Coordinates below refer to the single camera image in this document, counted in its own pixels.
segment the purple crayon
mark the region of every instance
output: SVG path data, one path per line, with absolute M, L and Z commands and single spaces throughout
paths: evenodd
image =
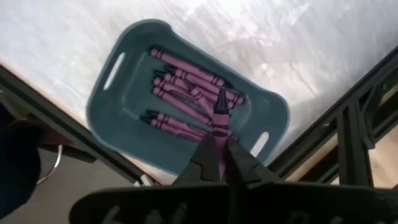
M 175 75 L 172 75 L 170 73 L 164 72 L 164 71 L 155 71 L 154 72 L 155 75 L 157 76 L 154 79 L 154 83 L 160 83 L 162 80 L 165 80 L 177 87 L 180 87 L 184 90 L 189 91 L 187 84 L 184 82 L 184 80 L 182 80 L 179 77 L 176 77 Z M 217 101 L 217 95 L 205 90 L 204 88 L 197 86 L 198 90 L 203 94 L 203 96 L 206 97 L 206 99 L 208 99 L 212 104 L 214 104 Z M 233 109 L 235 107 L 235 103 L 228 100 L 228 108 L 229 109 Z
M 229 130 L 229 109 L 226 100 L 225 90 L 222 88 L 218 94 L 217 102 L 213 108 L 213 128 L 211 134 L 216 142 L 219 156 L 220 178 L 224 180 L 225 163 L 223 153 L 228 136 L 231 133 Z
M 192 82 L 195 85 L 198 85 L 216 95 L 218 95 L 218 93 L 220 92 L 220 87 L 216 86 L 212 83 L 206 82 L 204 80 L 202 80 L 201 78 L 198 78 L 186 71 L 183 71 L 179 68 L 175 68 L 169 65 L 165 65 L 164 67 L 166 69 L 166 71 L 170 72 L 171 74 L 174 74 L 176 77 L 181 78 L 182 80 L 188 80 L 190 82 Z M 233 93 L 232 91 L 229 90 L 225 90 L 226 92 L 226 97 L 228 100 L 231 100 L 235 103 L 238 104 L 243 104 L 244 103 L 244 98 L 242 96 L 239 96 L 236 93 Z
M 198 102 L 198 104 L 205 110 L 207 115 L 212 118 L 213 117 L 213 110 L 211 109 L 211 103 L 206 100 L 206 98 L 203 96 L 203 94 L 196 88 L 196 86 L 192 85 L 192 83 L 188 80 L 185 81 L 185 84 L 187 84 L 188 89 L 191 93 L 191 95 L 194 97 L 194 99 Z
M 198 127 L 192 126 L 191 124 L 188 124 L 188 123 L 181 121 L 177 118 L 173 118 L 169 115 L 160 113 L 158 111 L 145 110 L 145 113 L 148 114 L 152 118 L 156 118 L 160 122 L 169 124 L 175 128 L 178 128 L 178 129 L 181 129 L 188 133 L 199 136 L 200 138 L 202 138 L 205 134 L 207 134 L 207 132 L 205 130 L 202 130 Z
M 196 135 L 191 134 L 191 133 L 188 133 L 188 132 L 183 131 L 181 129 L 177 129 L 175 127 L 172 127 L 172 126 L 170 126 L 168 124 L 160 122 L 157 119 L 148 118 L 148 117 L 145 117 L 145 116 L 140 116 L 139 118 L 141 120 L 143 120 L 145 123 L 151 125 L 152 127 L 155 127 L 157 129 L 166 131 L 166 132 L 171 133 L 171 134 L 173 134 L 175 136 L 182 137 L 182 138 L 185 138 L 185 139 L 189 139 L 189 140 L 197 142 L 197 143 L 199 143 L 201 141 L 201 137 L 196 136 Z
M 168 94 L 166 91 L 161 90 L 159 87 L 154 86 L 152 89 L 152 93 L 155 96 L 158 96 L 160 99 L 170 103 L 171 105 L 175 106 L 179 110 L 183 111 L 184 113 L 188 114 L 189 116 L 197 119 L 198 121 L 202 122 L 203 124 L 210 126 L 211 119 L 206 117 L 205 115 L 197 112 L 193 108 L 189 107 L 185 103 L 182 103 L 178 99 L 174 98 L 172 95 Z
M 207 73 L 207 72 L 201 70 L 200 68 L 189 64 L 188 62 L 184 62 L 183 60 L 181 60 L 177 57 L 174 57 L 174 56 L 171 56 L 171 55 L 165 53 L 162 50 L 152 48 L 152 50 L 150 51 L 150 54 L 155 58 L 161 59 L 162 61 L 167 62 L 171 65 L 174 65 L 175 67 L 178 67 L 178 68 L 181 68 L 182 70 L 190 72 L 190 73 L 194 74 L 195 76 L 201 78 L 202 80 L 206 80 L 207 82 L 210 82 L 217 86 L 225 86 L 228 88 L 232 87 L 232 84 L 230 84 L 229 82 L 226 82 L 224 79 L 217 77 L 213 74 Z
M 184 90 L 183 88 L 180 88 L 178 86 L 175 86 L 167 81 L 163 81 L 161 79 L 154 79 L 153 84 L 166 92 L 172 94 L 172 95 L 177 95 L 183 98 L 184 100 L 187 100 L 190 103 L 196 103 L 196 99 L 189 93 L 187 90 Z

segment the floor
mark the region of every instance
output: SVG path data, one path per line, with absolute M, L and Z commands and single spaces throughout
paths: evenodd
M 40 151 L 43 171 L 49 170 L 56 153 Z M 100 161 L 92 164 L 62 157 L 51 178 L 38 186 L 27 204 L 0 221 L 0 224 L 67 224 L 72 205 L 89 194 L 111 187 L 132 186 Z

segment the teal plastic tray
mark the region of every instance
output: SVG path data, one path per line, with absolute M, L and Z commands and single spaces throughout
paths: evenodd
M 150 92 L 153 70 L 161 70 L 165 65 L 150 56 L 151 47 L 217 74 L 230 81 L 234 89 L 245 93 L 245 104 L 237 105 L 231 112 L 230 127 L 248 150 L 262 133 L 268 132 L 268 140 L 257 156 L 262 162 L 267 159 L 289 123 L 285 100 L 259 88 L 180 38 L 167 23 L 155 19 L 137 22 L 121 34 L 95 84 L 87 118 L 99 141 L 174 174 L 181 173 L 192 157 L 197 143 L 167 134 L 139 119 L 146 109 L 159 110 L 203 127 Z

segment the crayon tip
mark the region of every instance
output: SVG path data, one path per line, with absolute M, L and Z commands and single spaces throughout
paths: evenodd
M 151 118 L 157 118 L 157 115 L 159 115 L 159 111 L 153 111 L 153 110 L 145 110 L 145 114 L 148 114 Z
M 228 101 L 226 99 L 225 89 L 220 88 L 217 101 L 214 104 L 214 111 L 217 114 L 229 114 Z
M 167 74 L 165 71 L 160 71 L 160 70 L 154 70 L 155 76 L 159 78 L 164 78 Z
M 175 74 L 175 72 L 177 71 L 177 68 L 174 67 L 173 65 L 165 65 L 163 66 L 164 69 L 166 69 L 166 71 L 170 72 L 171 74 Z
M 225 87 L 225 88 L 233 88 L 234 86 L 232 85 L 232 83 L 230 81 L 224 79 L 223 87 Z
M 140 116 L 139 119 L 147 124 L 150 124 L 150 122 L 152 121 L 152 118 L 146 116 Z
M 192 91 L 195 89 L 195 86 L 190 81 L 188 81 L 188 80 L 184 80 L 184 81 L 185 81 L 185 84 L 187 84 L 189 91 Z

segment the white table surface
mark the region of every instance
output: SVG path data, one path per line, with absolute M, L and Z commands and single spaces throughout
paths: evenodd
M 262 88 L 290 124 L 270 163 L 398 45 L 396 0 L 0 1 L 0 63 L 82 125 L 119 34 L 158 18 Z M 174 175 L 129 158 L 161 183 Z

